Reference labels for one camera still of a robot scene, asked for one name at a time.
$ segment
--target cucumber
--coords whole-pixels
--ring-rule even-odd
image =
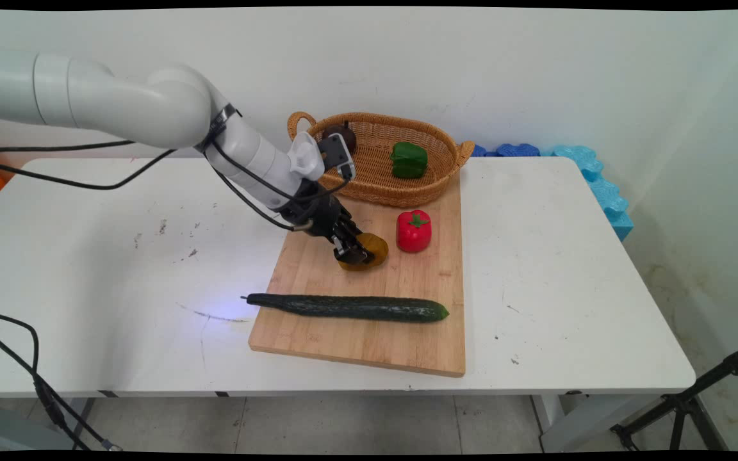
[[[285,312],[315,317],[427,322],[443,320],[448,316],[448,311],[443,304],[417,298],[254,293],[245,299],[247,304],[275,307]]]

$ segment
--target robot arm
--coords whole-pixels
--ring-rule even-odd
[[[165,149],[193,147],[218,172],[287,221],[311,221],[307,233],[324,236],[336,245],[337,259],[354,264],[374,259],[355,239],[361,231],[333,195],[296,201],[324,191],[317,179],[330,166],[338,166],[349,179],[354,177],[343,137],[335,134],[317,143],[302,133],[289,152],[281,152],[244,122],[213,84],[187,65],[157,70],[146,84],[138,84],[113,76],[97,62],[0,49],[0,118],[97,129]],[[325,146],[326,160],[320,155],[321,146]],[[233,166],[225,155],[292,199]]]

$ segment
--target tripod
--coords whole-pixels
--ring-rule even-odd
[[[653,423],[660,417],[664,417],[671,411],[676,411],[674,419],[674,429],[671,432],[671,448],[679,449],[680,441],[682,441],[682,427],[685,424],[685,415],[691,415],[697,430],[702,435],[702,440],[708,449],[723,450],[724,447],[714,435],[711,423],[700,409],[700,404],[696,400],[697,394],[716,384],[728,375],[738,376],[738,351],[727,356],[716,367],[708,370],[708,373],[696,379],[694,385],[679,394],[666,394],[662,396],[664,402],[660,403],[649,411],[645,412],[641,417],[636,418],[627,426],[617,424],[611,428],[611,432],[618,435],[623,446],[629,450],[639,451],[632,440],[632,435],[639,432],[648,424]]]

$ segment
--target blue foam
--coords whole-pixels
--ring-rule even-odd
[[[623,241],[628,236],[634,228],[634,223],[626,213],[628,201],[620,196],[617,184],[603,178],[603,163],[597,160],[597,152],[585,146],[556,146],[548,152],[543,152],[542,156],[566,157],[574,160],[583,178],[586,178],[588,186],[591,187],[591,192],[597,197],[597,202],[603,208],[603,213],[609,219],[617,237]]]
[[[628,236],[630,230],[634,228],[634,223],[626,213],[623,213],[623,216],[611,222],[611,227],[614,228],[614,232],[617,233],[617,237],[622,242]]]
[[[597,160],[597,152],[585,146],[556,146],[548,155],[576,161],[586,181],[596,181],[603,172],[603,163]]]
[[[471,152],[472,157],[486,157],[486,148],[481,148],[477,144],[474,145],[474,150]]]
[[[497,148],[498,157],[539,157],[539,149],[531,144],[500,144]]]

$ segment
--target table leg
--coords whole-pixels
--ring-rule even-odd
[[[658,397],[658,394],[642,394],[642,396],[592,394],[569,414],[551,423],[551,427],[540,437],[543,449],[546,453],[556,453],[577,448]]]
[[[70,449],[71,445],[67,435],[0,408],[0,447],[14,450]]]
[[[537,412],[541,433],[545,433],[548,429],[551,429],[554,423],[566,416],[565,411],[562,410],[560,397],[556,396],[556,394],[531,396],[531,401],[534,402],[534,409]]]

